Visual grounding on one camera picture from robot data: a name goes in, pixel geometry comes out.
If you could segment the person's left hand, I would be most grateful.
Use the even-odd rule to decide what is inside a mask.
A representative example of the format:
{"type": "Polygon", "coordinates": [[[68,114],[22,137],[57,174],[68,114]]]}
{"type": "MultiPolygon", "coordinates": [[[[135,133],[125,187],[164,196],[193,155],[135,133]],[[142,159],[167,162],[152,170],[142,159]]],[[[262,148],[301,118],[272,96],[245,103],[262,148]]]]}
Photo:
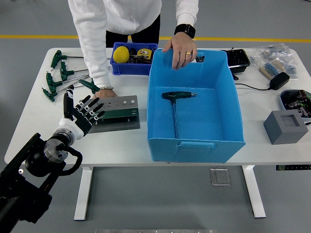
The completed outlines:
{"type": "Polygon", "coordinates": [[[191,63],[197,56],[195,42],[185,33],[176,33],[163,47],[162,52],[173,50],[172,69],[178,70],[191,63]]]}

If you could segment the person's right hand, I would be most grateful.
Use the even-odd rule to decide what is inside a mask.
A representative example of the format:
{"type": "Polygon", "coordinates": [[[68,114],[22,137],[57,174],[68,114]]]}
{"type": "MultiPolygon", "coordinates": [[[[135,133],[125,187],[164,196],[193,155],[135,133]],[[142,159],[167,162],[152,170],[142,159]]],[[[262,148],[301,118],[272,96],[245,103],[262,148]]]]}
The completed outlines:
{"type": "Polygon", "coordinates": [[[114,92],[113,89],[103,89],[98,92],[96,92],[93,95],[93,98],[112,98],[112,97],[117,97],[118,95],[114,92]]]}

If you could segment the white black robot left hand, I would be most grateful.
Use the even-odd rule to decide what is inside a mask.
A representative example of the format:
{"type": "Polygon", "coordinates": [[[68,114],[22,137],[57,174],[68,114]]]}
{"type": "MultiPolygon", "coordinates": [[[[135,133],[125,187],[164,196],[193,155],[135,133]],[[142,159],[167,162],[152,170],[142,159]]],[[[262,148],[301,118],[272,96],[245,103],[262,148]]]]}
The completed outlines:
{"type": "Polygon", "coordinates": [[[66,135],[71,144],[86,136],[92,125],[105,113],[105,111],[100,110],[104,104],[97,104],[100,100],[99,97],[87,103],[91,98],[88,95],[77,105],[74,105],[73,91],[74,86],[70,85],[64,93],[64,116],[60,119],[59,126],[55,131],[55,133],[66,135]]]}

